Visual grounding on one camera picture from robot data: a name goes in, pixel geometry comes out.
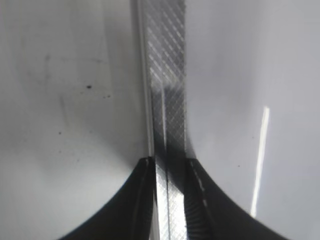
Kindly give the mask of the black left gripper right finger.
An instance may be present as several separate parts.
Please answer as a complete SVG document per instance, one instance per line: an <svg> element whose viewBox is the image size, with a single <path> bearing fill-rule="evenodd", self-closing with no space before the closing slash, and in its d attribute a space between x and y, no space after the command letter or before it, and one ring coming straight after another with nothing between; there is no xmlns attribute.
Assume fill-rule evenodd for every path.
<svg viewBox="0 0 320 240"><path fill-rule="evenodd" d="M184 180L184 212L190 240L283 239L231 200L197 159L185 160Z"/></svg>

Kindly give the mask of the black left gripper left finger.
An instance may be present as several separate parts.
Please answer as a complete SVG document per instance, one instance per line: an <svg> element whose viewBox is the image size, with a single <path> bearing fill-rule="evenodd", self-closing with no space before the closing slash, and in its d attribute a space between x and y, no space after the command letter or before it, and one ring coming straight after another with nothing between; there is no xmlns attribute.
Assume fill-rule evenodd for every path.
<svg viewBox="0 0 320 240"><path fill-rule="evenodd" d="M150 237L155 162L141 158L119 191L63 240L148 240Z"/></svg>

